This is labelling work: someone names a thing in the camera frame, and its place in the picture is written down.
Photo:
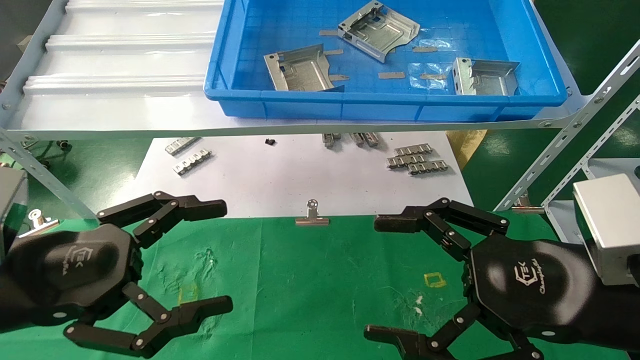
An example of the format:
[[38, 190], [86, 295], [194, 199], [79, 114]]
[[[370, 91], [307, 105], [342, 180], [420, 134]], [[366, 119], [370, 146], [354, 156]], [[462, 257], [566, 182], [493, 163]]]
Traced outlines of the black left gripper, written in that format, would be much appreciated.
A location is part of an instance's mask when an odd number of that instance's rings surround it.
[[[164, 308], [137, 283], [148, 249], [181, 221], [227, 215], [222, 199], [194, 194], [146, 194], [99, 210], [100, 225], [87, 231], [56, 231], [17, 240], [1, 263], [2, 333], [58, 326], [76, 346], [150, 359], [174, 338], [196, 333], [207, 318], [230, 313], [233, 299], [218, 296]], [[132, 235], [122, 228], [140, 223]], [[139, 334], [94, 326], [128, 301], [151, 319]]]

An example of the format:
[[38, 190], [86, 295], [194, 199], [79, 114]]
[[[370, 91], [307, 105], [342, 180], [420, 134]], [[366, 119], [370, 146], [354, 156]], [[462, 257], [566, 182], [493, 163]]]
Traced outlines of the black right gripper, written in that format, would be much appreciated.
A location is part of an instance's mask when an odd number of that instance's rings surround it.
[[[366, 325], [365, 339], [394, 346], [403, 360], [454, 360], [449, 346], [480, 321], [513, 348], [487, 360], [544, 360], [527, 337], [638, 353], [638, 287], [605, 285], [581, 244], [510, 239], [504, 236], [509, 224], [446, 197], [407, 206], [400, 214], [377, 215], [377, 232], [424, 232], [458, 262], [468, 261], [471, 299], [479, 306], [468, 303], [431, 337]], [[453, 226], [489, 237], [472, 247]]]

